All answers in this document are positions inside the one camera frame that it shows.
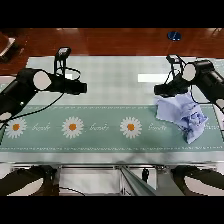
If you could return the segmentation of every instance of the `daisy print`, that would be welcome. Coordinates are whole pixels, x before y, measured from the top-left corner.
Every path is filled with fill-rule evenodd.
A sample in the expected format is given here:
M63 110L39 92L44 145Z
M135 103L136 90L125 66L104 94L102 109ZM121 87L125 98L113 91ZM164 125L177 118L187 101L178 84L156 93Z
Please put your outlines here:
M8 122L6 127L6 135L8 138L17 138L26 130L26 121L23 118L17 118Z
M135 138L136 136L139 136L141 134L141 123L138 119L134 117L126 117L121 122L121 129L120 131L123 132L123 135L126 136L126 138Z
M66 138L71 139L82 134L83 126L83 121L78 117L69 117L63 122L62 131Z

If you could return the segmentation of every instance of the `yellow flower center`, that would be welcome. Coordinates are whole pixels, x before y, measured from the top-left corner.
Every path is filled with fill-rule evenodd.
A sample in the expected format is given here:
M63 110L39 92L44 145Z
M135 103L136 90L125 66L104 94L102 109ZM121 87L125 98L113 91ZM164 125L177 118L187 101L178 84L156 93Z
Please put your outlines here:
M74 130L76 129L76 124L70 124L70 125L69 125L69 129L70 129L71 131L74 131Z
M128 124L128 130L129 131L135 130L135 126L133 124Z
M20 128L20 125L19 125L19 124L14 124L14 125L12 126L13 131L18 131L19 128Z

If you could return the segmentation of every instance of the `purple cloth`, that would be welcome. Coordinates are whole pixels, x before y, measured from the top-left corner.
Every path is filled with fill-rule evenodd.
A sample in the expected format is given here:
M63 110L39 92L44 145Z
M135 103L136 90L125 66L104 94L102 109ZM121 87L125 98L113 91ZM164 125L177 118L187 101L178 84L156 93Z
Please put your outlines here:
M185 132L188 144L203 133L208 117L202 113L200 105L192 100L189 92L169 98L158 96L156 104L156 118L178 125Z

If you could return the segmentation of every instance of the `white flower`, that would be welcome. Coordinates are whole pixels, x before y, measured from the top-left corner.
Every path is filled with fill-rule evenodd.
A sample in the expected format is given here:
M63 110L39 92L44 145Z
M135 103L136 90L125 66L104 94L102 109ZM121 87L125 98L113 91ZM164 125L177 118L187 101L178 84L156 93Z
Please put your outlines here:
M8 126L6 126L6 135L8 135L8 138L17 138L23 134L26 127L26 121L23 118L11 120L8 122Z
M71 139L82 134L83 126L83 121L78 117L69 117L69 119L63 122L62 131L66 135L66 138L70 137Z
M120 131L123 131L123 135L126 135L126 138L135 138L141 134L141 126L142 125L138 119L134 117L126 117L126 119L123 119L121 122Z

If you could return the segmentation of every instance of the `blue object on floor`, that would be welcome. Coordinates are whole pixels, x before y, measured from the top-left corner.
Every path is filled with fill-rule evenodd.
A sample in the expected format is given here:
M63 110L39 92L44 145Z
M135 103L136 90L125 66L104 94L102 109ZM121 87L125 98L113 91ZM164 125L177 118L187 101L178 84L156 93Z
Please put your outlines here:
M167 36L170 40L174 40L174 41L181 39L181 34L175 31L169 32Z
M189 92L169 98L158 96L156 104L156 118L178 125L185 132L188 144L203 133L208 117L203 115L200 105L192 100Z

